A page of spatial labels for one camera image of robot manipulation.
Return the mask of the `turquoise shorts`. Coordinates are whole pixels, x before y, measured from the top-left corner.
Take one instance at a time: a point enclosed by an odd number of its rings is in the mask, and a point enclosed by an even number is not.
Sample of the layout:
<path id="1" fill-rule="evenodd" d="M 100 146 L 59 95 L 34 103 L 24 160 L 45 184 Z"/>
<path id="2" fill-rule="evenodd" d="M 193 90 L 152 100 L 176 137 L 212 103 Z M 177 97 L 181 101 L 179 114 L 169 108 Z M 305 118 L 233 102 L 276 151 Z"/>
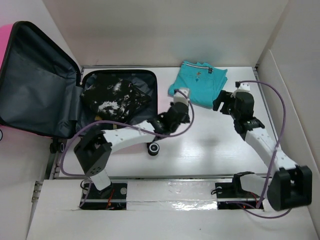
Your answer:
<path id="1" fill-rule="evenodd" d="M 174 90 L 188 88 L 189 99 L 193 104 L 212 108 L 213 101 L 224 88 L 228 78 L 227 69 L 215 68 L 208 63 L 191 63 L 184 61 L 181 64 L 176 80 L 168 88 L 168 94 L 174 95 Z"/>

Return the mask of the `black white patterned garment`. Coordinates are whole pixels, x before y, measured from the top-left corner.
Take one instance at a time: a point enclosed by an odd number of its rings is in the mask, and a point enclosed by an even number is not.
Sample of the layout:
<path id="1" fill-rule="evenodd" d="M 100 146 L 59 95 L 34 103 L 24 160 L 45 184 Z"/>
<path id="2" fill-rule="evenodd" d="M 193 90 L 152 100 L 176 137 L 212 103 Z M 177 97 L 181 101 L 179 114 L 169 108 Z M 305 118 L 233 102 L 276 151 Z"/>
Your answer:
<path id="1" fill-rule="evenodd" d="M 131 81 L 99 73 L 94 83 L 80 98 L 101 120 L 128 123 L 152 101 L 152 98 L 138 89 Z"/>

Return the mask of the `pink hard-shell suitcase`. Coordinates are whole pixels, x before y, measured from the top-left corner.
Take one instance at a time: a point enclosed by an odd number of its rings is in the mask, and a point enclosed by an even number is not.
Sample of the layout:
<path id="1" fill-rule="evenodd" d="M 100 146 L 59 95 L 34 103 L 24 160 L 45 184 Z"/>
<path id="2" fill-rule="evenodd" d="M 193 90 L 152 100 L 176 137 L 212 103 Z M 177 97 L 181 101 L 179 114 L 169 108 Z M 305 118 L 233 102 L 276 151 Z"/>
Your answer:
<path id="1" fill-rule="evenodd" d="M 63 152 L 63 140 L 95 121 L 81 94 L 97 74 L 131 81 L 151 97 L 127 123 L 138 124 L 158 114 L 156 75 L 142 69 L 95 70 L 81 75 L 76 62 L 40 28 L 18 21 L 0 28 L 0 123 L 52 138 L 50 152 Z"/>

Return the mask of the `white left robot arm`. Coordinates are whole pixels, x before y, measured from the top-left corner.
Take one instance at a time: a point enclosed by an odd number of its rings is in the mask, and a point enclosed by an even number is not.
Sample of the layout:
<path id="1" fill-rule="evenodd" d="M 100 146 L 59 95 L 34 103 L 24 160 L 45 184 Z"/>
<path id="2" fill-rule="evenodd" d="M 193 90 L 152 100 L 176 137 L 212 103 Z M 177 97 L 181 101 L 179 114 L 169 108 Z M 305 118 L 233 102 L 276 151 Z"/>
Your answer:
<path id="1" fill-rule="evenodd" d="M 84 175 L 94 184 L 95 194 L 104 199 L 113 188 L 106 169 L 111 154 L 133 145 L 147 144 L 148 153 L 155 156 L 159 152 L 154 148 L 156 141 L 172 138 L 180 124 L 191 124 L 188 102 L 172 102 L 167 112 L 136 125 L 90 130 L 73 151 Z"/>

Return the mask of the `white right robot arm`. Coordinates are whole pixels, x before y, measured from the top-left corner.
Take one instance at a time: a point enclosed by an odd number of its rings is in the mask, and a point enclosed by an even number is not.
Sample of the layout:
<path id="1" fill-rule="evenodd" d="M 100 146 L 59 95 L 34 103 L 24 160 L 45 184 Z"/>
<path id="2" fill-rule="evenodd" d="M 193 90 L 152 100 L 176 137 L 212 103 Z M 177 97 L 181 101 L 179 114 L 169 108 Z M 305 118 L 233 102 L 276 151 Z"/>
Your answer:
<path id="1" fill-rule="evenodd" d="M 232 193 L 242 197 L 252 192 L 268 200 L 275 211 L 310 205 L 312 171 L 306 165 L 298 165 L 276 146 L 263 123 L 254 117 L 254 104 L 254 97 L 246 91 L 222 90 L 213 101 L 213 110 L 232 117 L 235 131 L 268 167 L 266 178 L 251 171 L 234 174 Z"/>

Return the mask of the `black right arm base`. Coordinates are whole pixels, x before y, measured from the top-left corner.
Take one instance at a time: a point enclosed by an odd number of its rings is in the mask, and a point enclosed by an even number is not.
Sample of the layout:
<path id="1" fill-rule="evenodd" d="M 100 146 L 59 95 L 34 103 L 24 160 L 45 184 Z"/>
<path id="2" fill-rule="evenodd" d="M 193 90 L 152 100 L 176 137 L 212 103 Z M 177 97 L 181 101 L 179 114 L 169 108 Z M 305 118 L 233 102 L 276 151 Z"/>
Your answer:
<path id="1" fill-rule="evenodd" d="M 255 193 L 236 191 L 231 182 L 216 182 L 211 195 L 216 196 L 218 210 L 255 209 L 260 199 Z"/>

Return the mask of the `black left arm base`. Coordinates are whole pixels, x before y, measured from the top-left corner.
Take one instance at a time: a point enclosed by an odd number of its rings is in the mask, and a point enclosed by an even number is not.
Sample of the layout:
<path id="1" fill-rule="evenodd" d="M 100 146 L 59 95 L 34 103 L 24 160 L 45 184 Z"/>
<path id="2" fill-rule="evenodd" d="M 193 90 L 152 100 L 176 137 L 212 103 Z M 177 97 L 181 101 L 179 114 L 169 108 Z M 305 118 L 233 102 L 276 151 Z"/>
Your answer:
<path id="1" fill-rule="evenodd" d="M 127 209 L 127 191 L 126 182 L 114 182 L 104 191 L 96 189 L 92 183 L 91 187 L 88 180 L 80 183 L 82 195 L 79 208 L 82 210 L 126 210 Z"/>

